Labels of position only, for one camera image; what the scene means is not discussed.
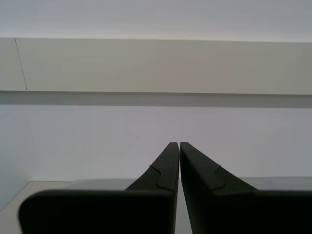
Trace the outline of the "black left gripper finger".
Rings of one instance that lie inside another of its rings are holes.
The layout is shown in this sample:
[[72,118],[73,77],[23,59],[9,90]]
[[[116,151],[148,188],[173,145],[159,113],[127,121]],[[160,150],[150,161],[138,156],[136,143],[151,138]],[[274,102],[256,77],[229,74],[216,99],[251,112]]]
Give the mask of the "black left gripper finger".
[[309,234],[310,191],[258,190],[187,142],[181,182],[194,234]]
[[26,198],[24,234],[172,234],[176,227],[179,146],[169,143],[123,191],[45,190]]

